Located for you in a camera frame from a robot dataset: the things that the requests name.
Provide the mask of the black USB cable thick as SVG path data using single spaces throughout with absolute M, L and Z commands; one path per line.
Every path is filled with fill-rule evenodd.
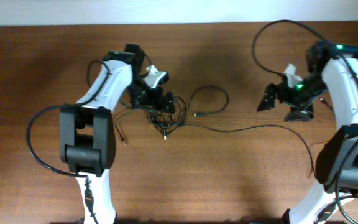
M 204 85 L 198 87 L 186 100 L 184 100 L 180 96 L 174 97 L 174 104 L 178 106 L 179 112 L 177 116 L 177 120 L 186 120 L 189 110 L 190 109 L 197 109 L 198 105 L 201 104 L 209 104 L 209 107 L 213 103 L 218 102 L 219 100 L 216 99 L 217 94 L 212 93 L 212 91 L 218 91 L 223 94 L 224 102 L 223 104 L 216 110 L 209 110 L 209 111 L 195 111 L 193 113 L 194 117 L 203 117 L 207 115 L 217 114 L 224 111 L 228 104 L 229 104 L 229 95 L 227 91 L 225 91 L 220 86 L 216 85 Z

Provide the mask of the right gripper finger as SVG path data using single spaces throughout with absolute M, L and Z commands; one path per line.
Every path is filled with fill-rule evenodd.
M 298 111 L 297 108 L 291 106 L 290 112 L 284 117 L 284 121 L 311 121 L 313 118 L 313 105 L 309 105 L 309 107 L 303 111 Z
M 269 84 L 266 87 L 261 102 L 257 107 L 257 112 L 271 110 L 275 107 L 277 90 L 278 90 L 278 86 L 273 83 Z

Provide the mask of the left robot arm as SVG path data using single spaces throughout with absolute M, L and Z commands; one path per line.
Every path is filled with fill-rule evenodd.
M 154 65 L 141 72 L 143 49 L 126 44 L 100 60 L 101 70 L 76 105 L 60 109 L 60 157 L 68 165 L 80 190 L 84 223 L 114 223 L 117 213 L 111 199 L 109 170 L 116 156 L 112 112 L 127 91 L 132 109 L 173 114 L 173 94 L 161 85 L 168 73 Z

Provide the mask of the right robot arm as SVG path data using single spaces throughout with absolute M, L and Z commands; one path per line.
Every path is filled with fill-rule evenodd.
M 344 204 L 358 199 L 358 47 L 320 40 L 306 54 L 309 76 L 300 78 L 289 65 L 279 84 L 270 84 L 258 111 L 275 101 L 290 105 L 285 121 L 313 119 L 313 102 L 328 92 L 336 133 L 314 165 L 316 181 L 302 201 L 285 211 L 281 223 L 326 223 Z

